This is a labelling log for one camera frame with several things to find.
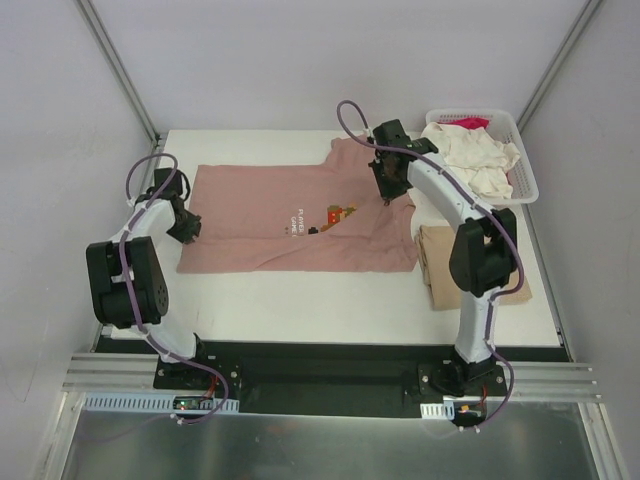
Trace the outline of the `folded beige t shirt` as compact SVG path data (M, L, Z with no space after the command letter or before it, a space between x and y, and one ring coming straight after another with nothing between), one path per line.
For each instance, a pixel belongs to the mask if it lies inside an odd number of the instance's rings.
M451 227L426 225L420 226L414 237L423 281L436 311L459 310L461 307L461 290L449 270L454 237Z

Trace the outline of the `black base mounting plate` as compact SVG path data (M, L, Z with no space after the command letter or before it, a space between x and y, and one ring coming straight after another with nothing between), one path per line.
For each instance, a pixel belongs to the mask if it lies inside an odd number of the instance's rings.
M228 397L243 413L417 418L445 399L487 410L509 398L504 368L490 358L465 367L448 345L204 341L190 365L156 364L157 390Z

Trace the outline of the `pink printed t shirt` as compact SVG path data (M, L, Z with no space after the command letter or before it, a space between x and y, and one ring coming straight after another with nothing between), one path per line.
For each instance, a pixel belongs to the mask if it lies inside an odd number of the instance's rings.
M201 165L189 209L201 218L182 274L410 272L417 263L408 195L386 203L373 151L336 138L317 165Z

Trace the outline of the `cream crumpled t shirt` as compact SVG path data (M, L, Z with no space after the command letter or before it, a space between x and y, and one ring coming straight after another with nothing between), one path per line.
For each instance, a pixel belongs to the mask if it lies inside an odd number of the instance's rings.
M422 137L437 147L449 168L475 194L487 200L512 198L507 174L521 159L513 142L495 140L484 127L467 129L437 122L428 123Z

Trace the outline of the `white plastic laundry basket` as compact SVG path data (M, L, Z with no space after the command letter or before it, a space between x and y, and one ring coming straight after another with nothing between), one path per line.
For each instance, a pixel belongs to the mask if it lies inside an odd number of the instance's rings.
M511 114L504 110L490 108L433 109L426 114L425 122L427 126L431 122L441 123L465 117L488 119L490 123L485 129L487 133L500 142L513 142L521 152L521 159L507 174L508 181L513 187L512 198L487 200L480 197L493 205L518 205L535 202L539 197L538 187L523 140Z

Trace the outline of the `right aluminium frame post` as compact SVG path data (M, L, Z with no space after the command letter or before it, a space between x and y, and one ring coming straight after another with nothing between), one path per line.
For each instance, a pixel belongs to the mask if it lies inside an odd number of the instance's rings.
M587 0L581 6L518 117L516 124L520 132L526 130L528 124L550 93L561 70L605 3L605 0Z

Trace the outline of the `aluminium frame post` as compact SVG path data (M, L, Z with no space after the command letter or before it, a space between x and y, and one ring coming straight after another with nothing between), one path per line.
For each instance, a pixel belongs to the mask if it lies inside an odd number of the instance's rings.
M518 117L516 124L520 132L526 130L528 124L550 93L561 70L605 3L605 0L587 0L581 6Z
M163 139L162 134L157 129L144 105L94 2L90 0L74 0L73 4L92 35L105 63L111 71L145 136L152 146L158 146Z

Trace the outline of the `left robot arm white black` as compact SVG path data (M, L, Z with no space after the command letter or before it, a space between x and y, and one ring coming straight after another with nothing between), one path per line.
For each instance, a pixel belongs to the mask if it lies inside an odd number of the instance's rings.
M197 334L170 311L169 288L156 248L163 240L182 245L200 233L201 217L177 194L137 199L131 217L109 240L86 248L90 293L97 320L149 344L188 388L204 387L211 365Z

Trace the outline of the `magenta t shirt in basket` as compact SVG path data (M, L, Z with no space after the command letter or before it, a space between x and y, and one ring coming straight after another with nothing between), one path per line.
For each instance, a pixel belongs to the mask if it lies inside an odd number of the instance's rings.
M467 130L486 129L490 121L480 117L465 117L461 119L441 122L441 125L452 125L465 128Z

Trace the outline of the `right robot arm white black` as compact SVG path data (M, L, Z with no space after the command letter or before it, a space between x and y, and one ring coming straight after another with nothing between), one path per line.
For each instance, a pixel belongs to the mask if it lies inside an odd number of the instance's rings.
M505 208L493 209L448 168L440 155L379 145L370 163L386 202L410 188L420 191L455 230L449 271L461 291L458 334L448 363L429 375L434 390L455 397L481 388L496 367L493 323L499 298L511 274L523 265L517 250L517 220Z

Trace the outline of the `aluminium front rail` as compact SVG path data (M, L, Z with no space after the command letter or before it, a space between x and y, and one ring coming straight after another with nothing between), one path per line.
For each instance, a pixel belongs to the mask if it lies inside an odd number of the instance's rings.
M64 392L157 393L153 386L158 357L151 354L76 353ZM593 368L584 363L514 362L511 398L522 402L602 403Z

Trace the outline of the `left aluminium frame post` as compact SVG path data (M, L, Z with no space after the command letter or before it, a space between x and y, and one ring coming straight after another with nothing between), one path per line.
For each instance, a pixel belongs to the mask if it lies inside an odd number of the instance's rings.
M145 136L152 146L158 146L163 139L162 134L157 129L144 105L94 2L90 0L74 0L73 4L92 35L105 63L111 71Z

